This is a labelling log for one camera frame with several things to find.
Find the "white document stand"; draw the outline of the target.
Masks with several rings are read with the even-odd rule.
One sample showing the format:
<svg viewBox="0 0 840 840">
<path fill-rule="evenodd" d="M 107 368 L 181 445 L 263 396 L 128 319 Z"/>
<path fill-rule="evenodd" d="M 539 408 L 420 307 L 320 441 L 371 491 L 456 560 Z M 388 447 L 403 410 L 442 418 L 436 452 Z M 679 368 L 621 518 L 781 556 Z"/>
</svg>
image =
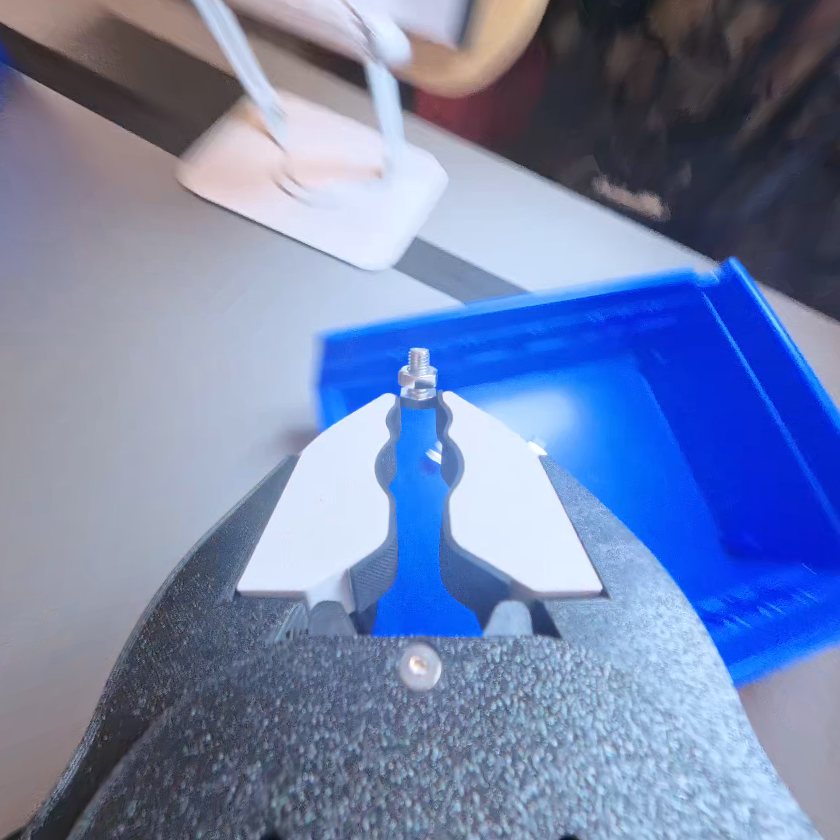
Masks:
<svg viewBox="0 0 840 840">
<path fill-rule="evenodd" d="M 454 48 L 354 10 L 326 38 L 267 23 L 360 62 L 375 117 L 370 127 L 275 87 L 231 6 L 192 2 L 245 95 L 185 152 L 177 181 L 349 266 L 393 268 L 448 183 L 437 158 L 406 140 L 398 81 L 449 98 L 484 89 L 521 57 L 548 6 L 473 3 L 466 37 Z"/>
</svg>

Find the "blue plastic bin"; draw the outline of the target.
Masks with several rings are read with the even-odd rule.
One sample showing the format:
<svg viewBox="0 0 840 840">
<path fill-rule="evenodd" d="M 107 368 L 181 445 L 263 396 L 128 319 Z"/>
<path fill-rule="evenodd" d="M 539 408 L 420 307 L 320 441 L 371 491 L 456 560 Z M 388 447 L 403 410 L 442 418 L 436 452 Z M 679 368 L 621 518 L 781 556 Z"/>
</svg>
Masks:
<svg viewBox="0 0 840 840">
<path fill-rule="evenodd" d="M 652 550 L 736 685 L 838 643 L 838 410 L 744 266 L 520 293 L 319 339 L 323 427 L 412 347 Z"/>
</svg>

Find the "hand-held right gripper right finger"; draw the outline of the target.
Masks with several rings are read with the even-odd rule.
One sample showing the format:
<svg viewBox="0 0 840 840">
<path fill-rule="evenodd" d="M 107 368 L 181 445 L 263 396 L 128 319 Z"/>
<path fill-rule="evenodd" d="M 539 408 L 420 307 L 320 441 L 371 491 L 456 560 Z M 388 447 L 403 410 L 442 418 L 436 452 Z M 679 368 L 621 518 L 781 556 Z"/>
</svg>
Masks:
<svg viewBox="0 0 840 840">
<path fill-rule="evenodd" d="M 468 607 L 601 596 L 597 573 L 538 453 L 499 419 L 440 394 L 448 486 L 441 575 Z"/>
</svg>

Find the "printed instruction sheet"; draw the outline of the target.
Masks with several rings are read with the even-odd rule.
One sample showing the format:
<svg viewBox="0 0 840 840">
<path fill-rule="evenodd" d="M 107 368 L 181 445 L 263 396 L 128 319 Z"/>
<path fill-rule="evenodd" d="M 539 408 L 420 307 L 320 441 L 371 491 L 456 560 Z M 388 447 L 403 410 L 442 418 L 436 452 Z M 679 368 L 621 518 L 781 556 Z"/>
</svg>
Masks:
<svg viewBox="0 0 840 840">
<path fill-rule="evenodd" d="M 369 21 L 389 21 L 409 35 L 440 46 L 460 46 L 469 27 L 471 1 L 239 1 L 253 18 L 299 35 L 326 38 L 350 21 L 350 11 Z"/>
</svg>

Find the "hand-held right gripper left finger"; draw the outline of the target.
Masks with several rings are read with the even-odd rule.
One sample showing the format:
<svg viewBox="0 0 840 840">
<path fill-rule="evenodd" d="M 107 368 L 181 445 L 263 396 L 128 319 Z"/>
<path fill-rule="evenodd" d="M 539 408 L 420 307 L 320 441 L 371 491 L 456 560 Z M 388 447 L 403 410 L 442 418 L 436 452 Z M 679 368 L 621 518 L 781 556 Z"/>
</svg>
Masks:
<svg viewBox="0 0 840 840">
<path fill-rule="evenodd" d="M 397 572 L 396 475 L 400 403 L 383 394 L 305 447 L 259 538 L 237 593 L 336 602 L 368 613 Z"/>
</svg>

